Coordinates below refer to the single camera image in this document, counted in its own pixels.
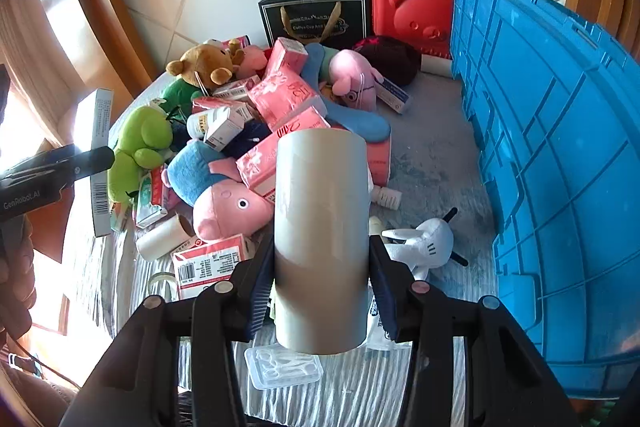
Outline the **person left hand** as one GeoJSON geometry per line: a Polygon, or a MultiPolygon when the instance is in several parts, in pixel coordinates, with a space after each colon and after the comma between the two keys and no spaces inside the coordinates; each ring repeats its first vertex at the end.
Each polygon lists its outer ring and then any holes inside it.
{"type": "Polygon", "coordinates": [[[1,225],[1,332],[20,339],[32,327],[35,290],[32,226],[24,216],[1,225]]]}

